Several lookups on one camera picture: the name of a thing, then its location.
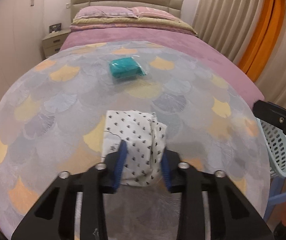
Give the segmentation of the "pastel leaf pattern blanket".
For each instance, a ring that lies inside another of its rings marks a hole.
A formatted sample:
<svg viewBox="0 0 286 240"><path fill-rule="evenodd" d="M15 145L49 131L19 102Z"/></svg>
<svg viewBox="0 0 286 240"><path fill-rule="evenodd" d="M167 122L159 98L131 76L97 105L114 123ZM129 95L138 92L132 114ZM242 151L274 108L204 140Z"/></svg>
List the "pastel leaf pattern blanket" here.
<svg viewBox="0 0 286 240"><path fill-rule="evenodd" d="M82 173L120 141L129 154L104 198L111 239L175 239L180 196L159 172L162 150L197 169L224 170L263 215L264 137L251 108L262 94L199 39L172 49L124 41L68 46L0 101L0 228L12 233L61 171Z"/></svg>

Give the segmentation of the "beige curtain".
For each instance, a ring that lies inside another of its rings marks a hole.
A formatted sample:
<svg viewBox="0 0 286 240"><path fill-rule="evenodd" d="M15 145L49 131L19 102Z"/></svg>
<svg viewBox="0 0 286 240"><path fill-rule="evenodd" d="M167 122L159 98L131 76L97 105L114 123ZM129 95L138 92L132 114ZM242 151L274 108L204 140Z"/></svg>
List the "beige curtain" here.
<svg viewBox="0 0 286 240"><path fill-rule="evenodd" d="M238 67L264 0L200 0L193 25L199 37ZM286 108L286 8L281 32L256 82L265 100Z"/></svg>

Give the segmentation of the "pink pillow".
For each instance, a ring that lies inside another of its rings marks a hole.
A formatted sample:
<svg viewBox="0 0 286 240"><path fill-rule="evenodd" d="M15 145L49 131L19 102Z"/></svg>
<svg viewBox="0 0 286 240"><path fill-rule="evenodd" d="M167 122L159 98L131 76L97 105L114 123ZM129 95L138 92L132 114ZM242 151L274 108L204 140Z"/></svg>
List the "pink pillow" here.
<svg viewBox="0 0 286 240"><path fill-rule="evenodd" d="M159 9L149 7L132 7L129 8L129 10L132 11L138 17L159 18L163 20L180 22L180 18L177 18L169 12Z"/></svg>

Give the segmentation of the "teal packet in plastic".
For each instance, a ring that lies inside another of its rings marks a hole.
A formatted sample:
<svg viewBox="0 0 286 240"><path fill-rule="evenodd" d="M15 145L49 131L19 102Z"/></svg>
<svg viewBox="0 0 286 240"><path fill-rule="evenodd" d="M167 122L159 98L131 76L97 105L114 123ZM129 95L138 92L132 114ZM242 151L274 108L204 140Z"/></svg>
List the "teal packet in plastic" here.
<svg viewBox="0 0 286 240"><path fill-rule="evenodd" d="M132 81L148 75L148 69L140 64L139 56L127 56L108 63L108 77L114 83Z"/></svg>

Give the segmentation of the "orange curtain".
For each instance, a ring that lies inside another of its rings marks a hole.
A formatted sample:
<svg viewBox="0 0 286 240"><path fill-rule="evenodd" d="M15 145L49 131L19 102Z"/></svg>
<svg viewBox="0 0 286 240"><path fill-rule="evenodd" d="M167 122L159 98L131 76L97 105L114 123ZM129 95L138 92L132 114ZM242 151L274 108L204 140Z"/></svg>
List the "orange curtain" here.
<svg viewBox="0 0 286 240"><path fill-rule="evenodd" d="M285 17L286 0L264 0L251 40L238 67L256 82L276 45Z"/></svg>

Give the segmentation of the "lilac pillow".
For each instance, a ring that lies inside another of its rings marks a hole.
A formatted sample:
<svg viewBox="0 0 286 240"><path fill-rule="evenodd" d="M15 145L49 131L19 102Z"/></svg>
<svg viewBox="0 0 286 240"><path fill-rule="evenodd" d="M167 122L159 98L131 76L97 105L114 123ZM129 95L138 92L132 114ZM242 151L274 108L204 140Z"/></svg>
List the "lilac pillow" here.
<svg viewBox="0 0 286 240"><path fill-rule="evenodd" d="M82 18L138 18L131 10L124 7L89 6L81 9L73 20Z"/></svg>

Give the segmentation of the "white dotted cloth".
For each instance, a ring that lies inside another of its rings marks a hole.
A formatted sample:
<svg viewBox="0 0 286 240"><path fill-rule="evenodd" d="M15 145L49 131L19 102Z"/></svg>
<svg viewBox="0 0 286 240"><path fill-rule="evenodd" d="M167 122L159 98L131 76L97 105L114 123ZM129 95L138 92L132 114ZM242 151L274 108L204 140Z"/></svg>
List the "white dotted cloth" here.
<svg viewBox="0 0 286 240"><path fill-rule="evenodd" d="M160 162L166 147L167 126L155 113L107 111L101 158L116 152L121 140L127 143L127 158L121 184L146 187L161 177Z"/></svg>

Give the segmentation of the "white wardrobe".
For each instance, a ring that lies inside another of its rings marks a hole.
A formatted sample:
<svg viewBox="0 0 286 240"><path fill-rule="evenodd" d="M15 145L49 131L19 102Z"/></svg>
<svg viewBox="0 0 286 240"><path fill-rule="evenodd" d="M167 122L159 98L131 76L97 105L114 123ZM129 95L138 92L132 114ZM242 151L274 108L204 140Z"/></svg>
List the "white wardrobe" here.
<svg viewBox="0 0 286 240"><path fill-rule="evenodd" d="M0 0L0 100L43 59L44 0Z"/></svg>

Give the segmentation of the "light blue perforated basket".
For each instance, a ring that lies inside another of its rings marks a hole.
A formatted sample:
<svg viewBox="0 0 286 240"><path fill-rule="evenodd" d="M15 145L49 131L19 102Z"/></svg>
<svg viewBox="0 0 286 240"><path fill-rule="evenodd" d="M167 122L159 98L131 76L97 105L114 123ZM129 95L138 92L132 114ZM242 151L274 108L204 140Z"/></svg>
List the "light blue perforated basket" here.
<svg viewBox="0 0 286 240"><path fill-rule="evenodd" d="M286 135L277 127L257 118L269 156L270 177L286 178Z"/></svg>

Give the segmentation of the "blue stool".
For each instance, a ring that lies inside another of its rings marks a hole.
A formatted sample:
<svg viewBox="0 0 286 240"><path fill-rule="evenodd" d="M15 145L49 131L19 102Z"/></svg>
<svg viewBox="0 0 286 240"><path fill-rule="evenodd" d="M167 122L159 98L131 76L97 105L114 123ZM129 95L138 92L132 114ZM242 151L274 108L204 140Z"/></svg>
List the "blue stool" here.
<svg viewBox="0 0 286 240"><path fill-rule="evenodd" d="M286 202L286 192L282 192L285 182L286 179L280 177L275 177L272 179L268 203L263 217L265 222L267 222L270 218L272 211L276 205Z"/></svg>

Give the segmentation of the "purple covered bed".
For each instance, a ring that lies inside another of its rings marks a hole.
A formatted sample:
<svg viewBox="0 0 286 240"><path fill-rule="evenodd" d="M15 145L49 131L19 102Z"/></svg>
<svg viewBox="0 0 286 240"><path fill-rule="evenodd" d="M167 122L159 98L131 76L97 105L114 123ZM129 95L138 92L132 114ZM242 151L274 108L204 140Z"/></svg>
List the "purple covered bed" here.
<svg viewBox="0 0 286 240"><path fill-rule="evenodd" d="M71 33L61 47L117 41L148 41L199 59L227 81L252 107L264 96L256 85L228 58L197 38L194 29L181 20L150 17L93 17L73 20Z"/></svg>

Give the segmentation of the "beige nightstand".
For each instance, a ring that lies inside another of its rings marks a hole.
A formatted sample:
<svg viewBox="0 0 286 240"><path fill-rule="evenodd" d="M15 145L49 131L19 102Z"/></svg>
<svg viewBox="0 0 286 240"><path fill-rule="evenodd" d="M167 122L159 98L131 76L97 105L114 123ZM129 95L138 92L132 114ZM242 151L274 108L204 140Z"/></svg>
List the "beige nightstand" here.
<svg viewBox="0 0 286 240"><path fill-rule="evenodd" d="M69 34L70 28L48 34L42 39L42 46L46 59L60 51Z"/></svg>

